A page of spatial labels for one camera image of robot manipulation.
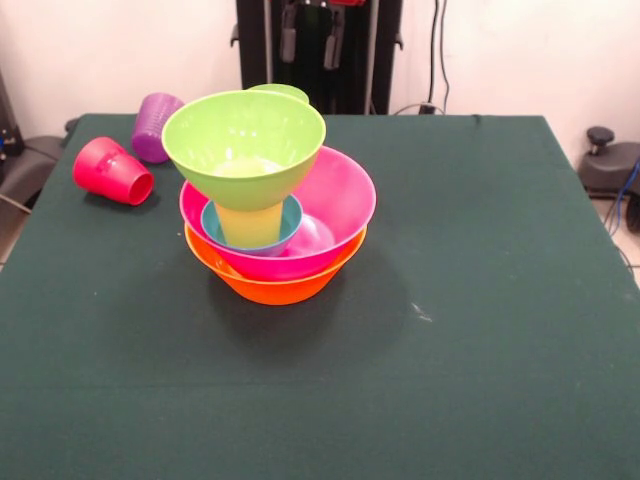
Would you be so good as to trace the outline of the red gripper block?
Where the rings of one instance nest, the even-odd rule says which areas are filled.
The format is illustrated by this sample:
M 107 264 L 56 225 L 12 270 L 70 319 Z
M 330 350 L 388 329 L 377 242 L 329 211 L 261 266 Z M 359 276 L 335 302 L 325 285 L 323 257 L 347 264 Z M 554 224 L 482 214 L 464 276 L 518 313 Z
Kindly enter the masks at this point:
M 326 39 L 324 69 L 337 70 L 340 66 L 345 30 L 345 7 L 359 7 L 366 0 L 329 0 L 331 30 Z M 283 63 L 293 63 L 296 53 L 297 4 L 286 3 L 281 15 L 280 58 Z

